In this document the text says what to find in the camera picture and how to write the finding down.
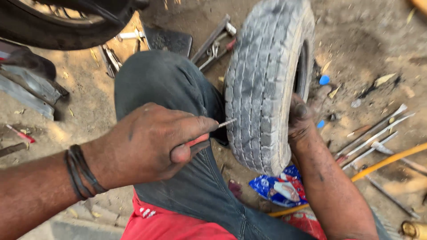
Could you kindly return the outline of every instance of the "motorcycle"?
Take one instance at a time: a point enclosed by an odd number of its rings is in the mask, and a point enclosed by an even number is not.
[[[116,36],[148,0],[1,0],[0,38],[52,50],[81,50]]]

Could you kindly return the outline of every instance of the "jeans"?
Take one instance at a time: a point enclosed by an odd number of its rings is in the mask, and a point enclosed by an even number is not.
[[[173,110],[225,121],[224,100],[198,68],[171,52],[151,50],[131,56],[114,84],[119,121],[155,102]],[[226,144],[225,128],[211,137]],[[309,234],[240,203],[224,182],[211,147],[199,152],[169,180],[134,185],[138,198],[186,216],[214,222],[237,239],[313,239]]]

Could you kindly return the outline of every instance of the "tire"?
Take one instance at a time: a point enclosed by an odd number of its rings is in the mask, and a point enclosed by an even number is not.
[[[108,21],[73,24],[51,20],[18,0],[0,1],[0,37],[53,50],[81,50],[112,39],[124,28]],[[129,22],[133,10],[123,9]]]
[[[237,118],[227,137],[253,171],[278,176],[289,164],[290,101],[293,91],[308,98],[314,26],[308,0],[263,0],[239,33],[225,75],[225,114]]]

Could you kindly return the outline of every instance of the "hand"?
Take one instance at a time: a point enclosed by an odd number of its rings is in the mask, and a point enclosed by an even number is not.
[[[82,149],[86,161],[87,152],[103,152],[90,159],[89,167],[101,185],[115,188],[171,178],[210,145],[208,133],[217,128],[211,118],[147,103]]]
[[[289,112],[289,142],[299,140],[314,128],[313,113],[296,93],[292,94]]]

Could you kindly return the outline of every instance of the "black wristband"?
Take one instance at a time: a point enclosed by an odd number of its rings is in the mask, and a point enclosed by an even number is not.
[[[71,182],[71,186],[73,187],[74,193],[76,194],[77,198],[79,198],[80,200],[86,200],[87,198],[83,197],[83,195],[80,193],[79,189],[77,188],[76,181],[74,180],[73,173],[71,172],[71,167],[68,162],[68,151],[65,151],[64,163],[67,166],[68,175],[70,175],[70,182]]]
[[[77,170],[76,165],[78,165],[77,162],[74,161],[74,159],[71,157],[70,161],[68,161],[68,163],[70,164],[70,169],[71,169],[71,173],[74,177],[74,181],[78,187],[78,189],[81,191],[80,193],[83,193],[84,196],[89,197],[94,197],[94,195],[91,193],[91,191],[83,184],[80,175],[79,175],[79,171]]]
[[[68,150],[70,157],[74,160],[76,165],[79,167],[80,172],[85,177],[85,179],[89,182],[89,184],[95,189],[96,193],[104,193],[107,190],[102,187],[91,170],[89,169],[88,164],[83,156],[82,149],[79,145],[72,145]]]

